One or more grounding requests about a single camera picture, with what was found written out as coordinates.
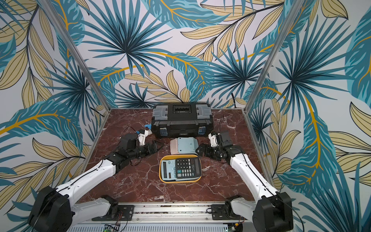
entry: wall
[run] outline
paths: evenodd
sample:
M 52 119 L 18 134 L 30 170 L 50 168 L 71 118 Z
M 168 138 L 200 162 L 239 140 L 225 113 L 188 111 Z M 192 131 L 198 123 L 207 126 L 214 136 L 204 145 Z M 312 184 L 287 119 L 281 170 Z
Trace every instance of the wall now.
M 58 2 L 78 44 L 79 6 Z M 105 111 L 36 1 L 0 9 L 0 225 L 31 231 L 37 192 L 80 173 Z
M 371 230 L 370 6 L 314 1 L 249 112 L 265 165 L 305 231 Z
M 223 2 L 86 0 L 78 49 L 109 104 L 243 107 L 293 0 Z

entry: beige leaf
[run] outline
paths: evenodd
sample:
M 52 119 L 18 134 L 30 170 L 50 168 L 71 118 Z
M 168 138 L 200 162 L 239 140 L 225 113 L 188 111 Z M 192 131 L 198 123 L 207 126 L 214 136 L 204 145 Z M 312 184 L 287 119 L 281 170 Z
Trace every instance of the beige leaf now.
M 98 122 L 98 127 L 100 127 L 101 126 L 101 116 L 100 116 L 100 114 L 98 112 L 94 111 L 94 116 L 95 116 L 95 118 Z
M 280 136 L 279 136 L 280 139 L 282 138 L 283 133 L 285 132 L 286 126 L 287 126 L 287 114 L 285 114 L 285 111 L 286 111 L 288 105 L 289 104 L 285 105 L 285 107 L 282 110 L 282 114 L 281 114 L 281 123 L 280 123 L 281 131 L 280 131 Z
M 148 89 L 162 89 L 161 86 L 158 86 L 152 83 L 139 83 L 138 86 L 142 88 L 148 88 Z
M 40 59 L 40 57 L 36 54 L 35 50 L 32 48 L 32 46 L 29 46 L 30 48 L 30 54 L 31 54 L 31 60 L 33 63 L 33 66 L 36 70 L 36 72 L 40 75 L 40 77 L 49 85 L 53 86 L 53 81 L 49 78 L 51 78 L 50 73 L 46 70 L 46 64 L 44 61 Z
M 59 148 L 41 144 L 37 142 L 35 138 L 32 139 L 32 146 L 39 156 L 48 160 L 61 160 L 66 158 Z
M 292 145 L 292 142 L 294 141 L 295 137 L 300 134 L 300 131 L 298 130 L 292 130 L 287 133 L 287 135 L 283 138 L 283 142 L 280 144 L 279 149 L 279 157 L 283 154 L 287 153 Z
M 13 174 L 4 174 L 0 173 L 0 178 L 9 179 L 9 178 L 16 178 L 27 175 L 33 171 L 42 169 L 43 167 L 50 166 L 53 163 L 41 163 L 36 161 L 27 162 L 17 167 L 14 167 L 13 170 L 17 173 L 16 175 Z
M 52 46 L 54 50 L 54 39 L 53 39 L 52 29 L 50 27 L 49 20 L 46 17 L 45 12 L 42 9 L 39 9 L 39 17 L 40 17 L 41 29 L 43 29 L 43 32 L 47 40 L 49 41 L 49 44 Z
M 263 0 L 252 0 L 252 1 L 253 1 L 253 4 L 264 5 Z M 276 5 L 282 2 L 285 2 L 285 0 L 265 0 L 265 5 L 266 6 Z
M 174 94 L 178 96 L 178 90 L 179 90 L 179 85 L 177 81 L 174 78 L 174 70 L 171 70 L 167 76 L 166 76 L 166 82 L 167 86 L 169 86 L 169 90 Z
M 234 105 L 233 98 L 229 99 L 228 103 L 223 108 L 229 108 Z
M 229 25 L 214 25 L 181 33 L 189 39 L 205 39 L 222 33 L 228 27 Z
M 275 133 L 272 130 L 272 127 L 269 129 L 269 136 L 270 140 L 272 141 L 272 148 L 275 151 L 275 154 L 278 154 L 278 143 L 277 143 L 277 137 Z
M 291 168 L 291 161 L 292 159 L 283 157 L 279 162 L 277 166 L 276 173 L 282 174 L 285 171 L 289 170 Z
M 272 167 L 273 167 L 273 170 L 275 170 L 277 166 L 277 154 L 275 153 L 275 151 L 273 150 L 269 142 L 267 142 L 267 145 L 268 145 L 268 151 L 270 154 L 270 158 L 272 160 Z
M 220 15 L 220 16 L 226 16 L 229 15 L 226 19 L 224 19 L 225 22 L 227 21 L 233 21 L 236 19 L 240 19 L 243 16 L 250 14 L 253 12 L 253 9 L 245 6 L 245 12 L 242 14 L 242 6 L 209 6 L 209 5 L 204 5 L 201 4 L 201 6 L 205 9 L 212 10 L 214 14 Z
M 371 137 L 371 115 L 358 109 L 352 102 L 350 103 L 350 115 L 354 123 Z
M 235 100 L 242 105 L 246 105 L 246 101 L 242 98 L 235 98 Z
M 273 109 L 275 111 L 277 122 L 279 123 L 279 120 L 281 118 L 281 113 L 280 113 L 281 107 L 279 106 L 279 102 L 277 101 L 276 98 L 272 99 L 272 105 L 273 105 Z
M 144 73 L 154 82 L 156 82 L 157 84 L 159 84 L 160 86 L 162 86 L 163 88 L 165 88 L 165 85 L 164 83 L 162 82 L 161 78 L 159 76 L 157 76 L 156 74 L 154 74 L 153 72 L 151 72 L 150 74 L 148 74 L 147 70 L 143 67 L 143 71 Z
M 84 167 L 84 163 L 81 163 L 80 166 L 76 169 L 75 173 L 71 177 L 71 179 L 75 178 L 76 176 L 80 175 L 82 168 Z
M 63 149 L 67 154 L 71 156 L 77 156 L 77 157 L 80 156 L 79 149 L 73 144 L 73 142 L 71 142 L 71 140 L 67 140 L 67 141 L 63 140 L 62 143 L 63 143 Z
M 23 48 L 6 66 L 3 74 L 0 77 L 0 89 L 7 89 L 12 87 L 26 70 L 27 66 L 27 53 L 26 48 Z
M 8 10 L 12 14 L 25 14 L 25 13 L 33 11 L 37 6 L 37 2 L 34 0 L 17 0 L 17 1 L 5 0 L 4 2 L 8 3 L 8 5 L 14 10 L 13 11 L 8 8 Z
M 274 114 L 271 114 L 270 118 L 273 122 L 273 124 L 272 124 L 273 129 L 275 130 L 276 134 L 279 135 L 278 121 L 277 121 L 276 116 Z
M 227 30 L 227 32 L 219 40 L 219 42 L 218 42 L 218 57 L 223 56 L 223 52 L 226 52 L 227 47 L 232 43 L 233 30 L 234 30 L 235 26 L 236 26 L 235 24 L 232 24 L 232 26 Z
M 76 3 L 79 4 L 80 6 L 85 7 L 86 9 L 90 10 L 89 6 L 88 6 L 88 4 L 86 3 L 85 0 L 76 0 Z
M 35 189 L 36 186 L 40 183 L 42 178 L 44 177 L 46 173 L 47 167 L 43 170 L 39 171 L 35 175 L 31 177 L 31 179 L 27 182 L 27 184 L 22 189 L 21 193 L 19 194 L 16 202 L 22 202 L 26 197 L 28 197 L 31 193 L 31 188 Z
M 22 25 L 24 30 L 21 26 L 18 25 L 18 23 L 11 21 L 9 23 L 11 28 L 6 25 L 0 30 L 0 43 L 9 42 L 13 38 L 13 35 L 16 39 L 17 46 L 24 41 L 27 35 L 27 27 L 29 25 L 29 22 L 26 20 L 18 20 L 18 22 Z
M 340 131 L 329 131 L 329 135 L 334 145 L 371 151 L 370 145 L 352 134 Z
M 339 148 L 335 148 L 335 153 L 336 153 L 336 156 L 343 156 L 343 155 L 346 155 L 348 154 L 348 152 L 345 152 L 343 150 L 340 150 Z
M 95 110 L 101 111 L 101 110 L 104 110 L 104 107 L 103 107 L 103 105 L 97 105 L 95 107 Z
M 209 47 L 207 47 L 207 49 L 205 50 L 205 53 L 204 53 L 204 61 L 207 61 L 207 62 L 211 62 L 213 61 L 213 53 L 214 53 L 214 44 L 211 43 L 209 45 Z
M 236 47 L 234 51 L 237 51 L 237 48 L 239 48 L 243 42 L 243 38 L 245 37 L 246 31 L 251 25 L 252 21 L 255 18 L 255 14 L 250 15 L 249 17 L 246 17 L 242 22 L 238 25 L 236 33 L 234 35 L 234 39 L 236 40 Z
M 27 80 L 22 88 L 22 101 L 24 108 L 28 108 L 31 105 L 35 104 L 35 95 L 33 94 L 31 78 L 32 78 L 31 69 L 28 68 Z
M 319 0 L 317 0 L 316 3 L 314 4 L 314 7 L 313 7 L 313 9 L 311 11 L 311 15 L 309 16 L 309 25 L 312 24 L 314 18 L 316 17 L 318 5 L 319 5 Z
M 199 43 L 194 45 L 188 52 L 187 55 L 189 56 L 197 56 L 204 48 L 206 48 L 207 45 L 214 42 L 216 37 L 210 39 L 209 41 Z
M 322 0 L 322 13 L 327 18 L 343 17 L 348 19 L 348 13 L 339 0 Z
M 371 186 L 371 171 L 359 177 L 359 182 Z
M 42 99 L 44 99 L 43 101 L 48 100 L 52 96 L 52 93 L 49 91 L 49 89 L 45 88 L 44 87 L 45 85 L 41 81 L 39 81 L 39 79 L 37 79 L 36 77 L 32 76 L 32 79 L 33 82 L 35 83 L 38 95 L 40 95 Z
M 160 98 L 177 98 L 174 95 L 167 93 L 165 91 L 148 91 L 148 92 Z
M 37 93 L 37 102 L 39 101 L 46 101 L 39 93 Z
M 31 41 L 36 48 L 36 51 L 44 58 L 52 67 L 55 66 L 53 59 L 50 57 L 48 52 L 45 50 L 44 45 L 41 43 L 40 37 L 38 36 L 36 29 L 31 25 L 30 29 Z
M 259 27 L 257 28 L 254 38 L 260 36 L 263 32 L 265 32 L 270 26 L 273 25 L 273 23 L 278 19 L 278 17 L 281 15 L 283 10 L 283 5 L 277 7 L 272 12 L 267 14 L 259 24 Z
M 369 153 L 350 153 L 337 158 L 339 165 L 344 173 L 355 171 L 358 163 L 361 163 L 359 168 L 362 168 L 371 162 L 371 154 Z
M 273 179 L 273 184 L 274 184 L 275 188 L 278 189 L 278 190 L 280 190 L 282 188 L 282 182 L 280 181 L 280 179 L 278 177 Z
M 143 77 L 142 75 L 139 75 L 139 74 L 135 74 L 135 73 L 133 73 L 132 75 L 130 74 L 125 75 L 125 79 L 133 80 L 133 81 L 144 81 L 146 83 L 151 83 L 151 81 L 148 78 Z
M 66 179 L 68 174 L 70 173 L 71 169 L 77 164 L 80 158 L 71 158 L 69 159 L 68 164 L 66 167 L 63 169 L 62 175 L 60 176 L 60 179 L 57 183 L 57 186 L 60 184 L 63 184 L 63 181 Z
M 90 151 L 90 147 L 89 146 L 87 146 L 87 145 L 84 145 L 83 147 L 82 147 L 82 153 L 81 153 L 81 157 L 88 157 L 88 155 L 89 155 L 89 151 Z
M 27 183 L 31 177 L 22 178 L 14 181 L 14 185 L 9 185 L 0 191 L 0 209 Z
M 62 172 L 62 170 L 63 170 L 63 168 L 64 168 L 64 166 L 66 165 L 67 162 L 68 162 L 68 159 L 65 159 L 62 162 L 60 162 L 59 164 L 57 164 L 56 166 L 54 166 L 49 171 L 47 176 L 45 177 L 45 179 L 44 179 L 43 183 L 41 184 L 41 186 L 39 187 L 38 191 L 40 191 L 43 188 L 45 188 L 46 186 L 49 186 L 52 183 L 54 183 L 54 181 L 58 179 L 58 176 Z
M 175 99 L 175 98 L 170 98 L 170 99 L 156 99 L 156 101 L 162 102 L 162 103 L 179 103 L 179 102 L 181 102 L 179 99 Z
M 184 102 L 184 103 L 188 103 L 189 100 L 190 100 L 190 94 L 191 94 L 191 91 L 189 91 L 187 89 L 187 87 L 184 87 L 184 89 L 182 89 L 180 91 L 180 99 Z

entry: black cable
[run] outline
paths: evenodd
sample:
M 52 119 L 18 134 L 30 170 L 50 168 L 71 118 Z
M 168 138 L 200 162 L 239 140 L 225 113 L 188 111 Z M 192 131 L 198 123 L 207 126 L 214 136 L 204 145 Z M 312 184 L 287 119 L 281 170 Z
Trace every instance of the black cable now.
M 242 156 L 243 158 L 245 159 L 245 162 L 246 162 L 246 165 L 250 168 L 251 172 L 254 173 L 254 175 L 259 179 L 259 181 L 262 183 L 262 185 L 266 188 L 266 190 L 272 194 L 272 196 L 276 196 L 275 194 L 273 194 L 266 186 L 265 184 L 262 182 L 262 180 L 257 176 L 257 174 L 251 169 L 250 165 L 247 163 L 247 160 L 245 158 L 245 154 L 240 150 L 240 149 L 237 149 L 235 147 L 230 147 L 229 149 L 236 149 L 237 151 L 240 151 L 242 153 Z M 289 206 L 287 203 L 283 202 L 281 199 L 279 199 L 278 197 L 275 197 L 277 200 L 281 201 L 283 204 L 287 205 L 290 209 L 292 209 L 292 211 L 294 211 L 296 213 L 296 215 L 299 217 L 301 223 L 302 223 L 302 227 L 303 227 L 303 232 L 304 231 L 304 223 L 303 223 L 303 220 L 301 219 L 301 217 L 299 216 L 299 214 L 291 207 Z

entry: blue leaf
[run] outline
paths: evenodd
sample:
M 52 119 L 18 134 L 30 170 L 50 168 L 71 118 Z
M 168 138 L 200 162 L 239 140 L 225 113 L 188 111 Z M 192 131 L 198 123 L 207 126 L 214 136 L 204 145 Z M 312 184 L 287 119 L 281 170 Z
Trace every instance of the blue leaf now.
M 0 186 L 8 186 L 8 185 L 15 185 L 12 182 L 4 179 L 0 179 Z
M 196 0 L 142 0 L 147 10 L 161 22 L 172 28 L 202 28 L 222 22 L 226 16 L 218 16 L 212 10 L 202 8 Z
M 9 42 L 0 43 L 0 72 L 4 71 L 7 64 L 13 59 L 16 54 L 16 39 L 13 38 Z
M 4 162 L 4 161 L 7 161 L 7 160 L 11 160 L 11 159 L 17 158 L 17 157 L 20 157 L 20 156 L 24 156 L 24 155 L 13 155 L 13 156 L 8 156 L 8 157 L 1 158 L 0 159 L 0 163 L 1 162 Z
M 82 151 L 82 131 L 79 116 L 63 102 L 53 100 L 37 102 L 17 111 L 8 122 L 0 124 L 0 142 L 13 137 L 25 137 L 40 132 L 49 132 L 64 141 L 71 140 Z
M 82 12 L 80 11 L 79 5 L 75 0 L 60 0 L 51 1 L 54 8 L 62 18 L 64 26 L 66 26 L 75 45 L 79 45 L 84 38 L 84 25 L 80 22 L 82 20 Z M 59 52 L 65 61 L 70 61 L 72 56 L 68 51 L 66 44 L 62 38 L 57 34 L 57 40 L 59 45 Z
M 37 193 L 36 193 L 36 191 L 32 187 L 31 187 L 31 192 L 32 192 L 33 198 L 35 198 L 35 200 L 36 200 Z
M 32 206 L 33 206 L 33 205 L 30 205 L 24 202 L 15 202 L 15 201 L 12 201 L 12 202 L 16 208 L 23 210 L 23 211 L 31 211 Z
M 345 56 L 345 66 L 350 66 L 345 74 L 352 77 L 352 80 L 348 80 L 348 90 L 371 108 L 370 38 L 371 8 L 359 21 Z
M 14 227 L 13 229 L 8 230 L 7 232 L 15 232 L 15 231 L 17 231 L 18 229 L 20 229 L 20 228 L 22 228 L 22 227 L 24 227 L 24 226 L 26 226 L 26 225 L 28 225 L 27 222 L 23 222 L 23 223 L 17 225 L 16 227 Z
M 275 29 L 255 45 L 254 54 L 263 56 L 269 54 L 294 1 L 295 0 L 285 1 L 282 13 L 278 18 L 278 22 Z M 311 14 L 315 2 L 316 0 L 304 0 L 303 6 L 301 7 L 300 12 L 296 16 L 294 25 L 291 27 L 290 32 L 285 38 L 281 50 L 287 48 L 289 44 L 293 41 L 295 36 L 304 28 L 305 23 L 309 20 L 309 16 Z
M 108 104 L 112 107 L 117 107 L 115 103 L 115 85 L 125 78 L 125 69 L 106 67 L 96 70 L 92 74 Z
M 186 55 L 182 52 L 162 54 L 169 65 L 183 73 L 190 101 L 196 102 L 203 98 L 211 89 L 212 70 L 209 63 L 201 59 Z
M 0 167 L 0 173 L 16 175 L 17 173 L 9 167 Z
M 12 222 L 24 222 L 28 220 L 28 216 L 21 217 L 21 216 L 17 216 L 11 213 L 7 213 L 6 216 L 8 216 L 9 220 L 11 220 Z
M 335 147 L 327 125 L 311 107 L 309 109 L 304 121 L 304 145 L 292 160 L 291 169 L 278 175 L 284 185 L 306 197 L 332 186 L 331 171 L 337 169 Z

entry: marble table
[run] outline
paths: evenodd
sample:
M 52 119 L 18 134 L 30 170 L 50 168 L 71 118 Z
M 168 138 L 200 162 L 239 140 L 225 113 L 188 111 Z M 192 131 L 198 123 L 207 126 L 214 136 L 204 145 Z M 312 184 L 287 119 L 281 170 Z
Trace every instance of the marble table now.
M 149 124 L 152 110 L 111 110 L 99 141 L 86 169 L 93 167 L 118 144 L 123 130 L 132 126 L 139 130 Z M 220 122 L 220 131 L 228 130 L 232 141 L 240 145 L 251 162 L 262 172 L 245 119 L 241 110 L 213 110 L 214 126 Z M 154 135 L 146 141 L 155 139 Z M 199 144 L 207 143 L 206 137 L 197 138 Z M 137 166 L 127 166 L 84 195 L 79 202 L 109 195 L 119 202 L 173 202 L 173 201 L 224 201 L 241 195 L 246 200 L 253 197 L 236 171 L 227 163 L 201 158 L 202 178 L 195 183 L 165 184 L 158 177 L 162 157 L 170 155 L 170 139 L 158 140 L 164 147 L 156 154 L 143 158 Z

